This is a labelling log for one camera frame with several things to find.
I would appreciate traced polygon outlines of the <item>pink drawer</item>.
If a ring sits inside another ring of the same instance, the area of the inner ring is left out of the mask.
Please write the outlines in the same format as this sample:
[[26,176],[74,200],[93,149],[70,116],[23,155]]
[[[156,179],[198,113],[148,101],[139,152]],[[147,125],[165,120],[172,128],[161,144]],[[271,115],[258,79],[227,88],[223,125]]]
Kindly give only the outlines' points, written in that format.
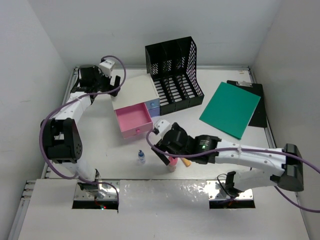
[[121,134],[125,139],[148,132],[153,127],[145,103],[119,108],[114,112]]

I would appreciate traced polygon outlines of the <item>purple wide drawer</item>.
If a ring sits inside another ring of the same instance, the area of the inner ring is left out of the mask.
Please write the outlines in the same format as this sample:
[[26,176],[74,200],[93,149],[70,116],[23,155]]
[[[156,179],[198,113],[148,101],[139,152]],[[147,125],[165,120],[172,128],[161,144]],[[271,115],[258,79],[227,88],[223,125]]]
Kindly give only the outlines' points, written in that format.
[[148,112],[149,112],[149,115],[151,118],[160,116],[160,108],[159,107],[149,109]]

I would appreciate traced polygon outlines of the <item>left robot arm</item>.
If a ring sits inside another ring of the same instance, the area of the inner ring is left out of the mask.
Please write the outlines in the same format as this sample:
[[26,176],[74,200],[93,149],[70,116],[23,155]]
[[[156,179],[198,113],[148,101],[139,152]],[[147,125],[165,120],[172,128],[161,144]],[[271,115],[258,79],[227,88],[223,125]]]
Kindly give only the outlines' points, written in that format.
[[83,144],[77,124],[85,110],[98,95],[117,96],[122,80],[112,77],[114,62],[107,59],[106,69],[97,65],[81,65],[77,79],[69,92],[66,103],[53,110],[40,124],[39,147],[48,166],[60,177],[54,165],[61,165],[70,173],[70,179],[78,179],[79,187],[97,198],[104,197],[114,186],[102,181],[99,171],[82,158]]

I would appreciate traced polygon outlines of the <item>white drawer cabinet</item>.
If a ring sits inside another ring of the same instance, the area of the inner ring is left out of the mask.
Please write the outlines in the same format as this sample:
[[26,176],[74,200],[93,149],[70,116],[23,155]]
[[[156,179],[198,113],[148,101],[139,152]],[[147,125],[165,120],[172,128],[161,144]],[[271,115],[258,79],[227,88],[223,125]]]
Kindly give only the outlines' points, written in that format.
[[160,98],[150,74],[125,80],[116,97],[111,97],[114,110],[145,103]]

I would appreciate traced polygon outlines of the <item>pink lid jar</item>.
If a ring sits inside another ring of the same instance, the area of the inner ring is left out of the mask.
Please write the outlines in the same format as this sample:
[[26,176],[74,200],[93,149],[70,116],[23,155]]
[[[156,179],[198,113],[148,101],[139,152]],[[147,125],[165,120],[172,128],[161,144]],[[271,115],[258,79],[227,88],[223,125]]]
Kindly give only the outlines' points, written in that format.
[[169,156],[168,160],[169,160],[169,164],[167,165],[167,168],[170,172],[174,172],[177,167],[178,158],[174,158],[174,157]]

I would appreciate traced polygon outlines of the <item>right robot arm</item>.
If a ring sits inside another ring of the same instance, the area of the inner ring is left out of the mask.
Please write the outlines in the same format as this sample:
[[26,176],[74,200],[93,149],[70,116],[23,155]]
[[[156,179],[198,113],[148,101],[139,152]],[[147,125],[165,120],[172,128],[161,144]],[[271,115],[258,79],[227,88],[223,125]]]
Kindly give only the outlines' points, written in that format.
[[233,164],[248,167],[249,171],[226,173],[220,190],[230,198],[253,188],[276,186],[291,192],[304,190],[303,163],[298,147],[287,143],[283,148],[260,148],[232,143],[212,135],[192,137],[176,122],[161,119],[152,133],[160,140],[151,146],[165,165],[170,157],[185,158],[206,164]]

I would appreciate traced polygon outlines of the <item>small blue cap bottle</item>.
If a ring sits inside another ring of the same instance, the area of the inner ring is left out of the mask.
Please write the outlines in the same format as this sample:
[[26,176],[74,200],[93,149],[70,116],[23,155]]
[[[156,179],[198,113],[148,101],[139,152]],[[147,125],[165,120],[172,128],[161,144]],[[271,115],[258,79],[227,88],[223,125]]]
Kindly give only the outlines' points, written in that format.
[[142,165],[146,162],[145,154],[142,150],[138,151],[138,162]]

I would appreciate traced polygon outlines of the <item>orange highlighter pen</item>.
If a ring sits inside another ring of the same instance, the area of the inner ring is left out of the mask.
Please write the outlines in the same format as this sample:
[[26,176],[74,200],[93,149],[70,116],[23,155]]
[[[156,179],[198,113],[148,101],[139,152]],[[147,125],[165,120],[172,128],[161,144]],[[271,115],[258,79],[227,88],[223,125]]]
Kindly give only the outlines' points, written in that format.
[[188,159],[186,159],[186,158],[181,158],[180,159],[182,162],[183,162],[183,164],[185,165],[185,167],[190,167],[191,166],[191,162],[188,160]]

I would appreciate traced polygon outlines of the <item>light blue small drawer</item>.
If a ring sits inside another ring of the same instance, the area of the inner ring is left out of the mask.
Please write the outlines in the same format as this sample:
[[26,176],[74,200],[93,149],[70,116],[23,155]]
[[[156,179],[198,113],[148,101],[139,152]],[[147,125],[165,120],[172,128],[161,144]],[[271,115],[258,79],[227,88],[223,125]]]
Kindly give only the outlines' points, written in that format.
[[145,102],[145,105],[148,110],[159,108],[160,107],[160,99],[155,98],[155,99],[148,100]]

